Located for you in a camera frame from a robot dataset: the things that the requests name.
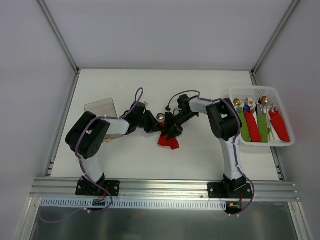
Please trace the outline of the silver spoon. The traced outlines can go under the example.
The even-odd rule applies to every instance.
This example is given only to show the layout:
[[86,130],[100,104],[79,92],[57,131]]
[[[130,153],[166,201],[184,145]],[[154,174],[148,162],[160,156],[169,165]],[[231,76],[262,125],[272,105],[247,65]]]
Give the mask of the silver spoon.
[[163,114],[163,113],[158,113],[158,114],[156,115],[156,119],[157,119],[158,122],[164,123],[165,120],[166,120],[165,114]]

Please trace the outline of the red paper napkin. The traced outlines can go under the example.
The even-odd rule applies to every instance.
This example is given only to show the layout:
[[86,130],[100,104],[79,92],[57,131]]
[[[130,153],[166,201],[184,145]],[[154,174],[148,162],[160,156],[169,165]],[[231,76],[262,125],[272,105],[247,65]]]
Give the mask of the red paper napkin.
[[176,138],[167,140],[167,135],[162,136],[162,133],[163,133],[163,130],[161,130],[161,134],[157,143],[159,146],[167,147],[167,148],[170,148],[171,150],[176,150],[180,148],[179,142]]

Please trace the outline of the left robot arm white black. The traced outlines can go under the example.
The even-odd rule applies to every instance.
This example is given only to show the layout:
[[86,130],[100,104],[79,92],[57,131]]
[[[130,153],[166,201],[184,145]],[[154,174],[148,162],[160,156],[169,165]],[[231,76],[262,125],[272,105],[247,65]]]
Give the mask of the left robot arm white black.
[[156,133],[163,130],[145,104],[138,102],[120,117],[96,116],[86,111],[68,132],[65,142],[75,153],[83,172],[77,182],[77,196],[98,196],[105,193],[106,189],[112,196],[116,190],[111,186],[119,185],[116,181],[106,181],[103,169],[100,166],[97,153],[110,135],[130,135],[137,128],[142,128],[146,133]]

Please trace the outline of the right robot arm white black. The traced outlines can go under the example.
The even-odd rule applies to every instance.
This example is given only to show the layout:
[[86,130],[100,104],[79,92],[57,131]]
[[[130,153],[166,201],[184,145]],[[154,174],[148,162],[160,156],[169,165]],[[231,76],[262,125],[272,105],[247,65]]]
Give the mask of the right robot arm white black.
[[161,137],[172,140],[183,133],[182,125],[191,118],[204,114],[208,117],[211,131],[219,140],[223,160],[224,174],[222,185],[209,188],[209,196],[214,194],[224,198],[251,197],[251,186],[244,175],[239,154],[239,135],[242,122],[229,98],[208,100],[200,96],[189,97],[185,92],[177,99],[178,114],[166,107],[165,122]]

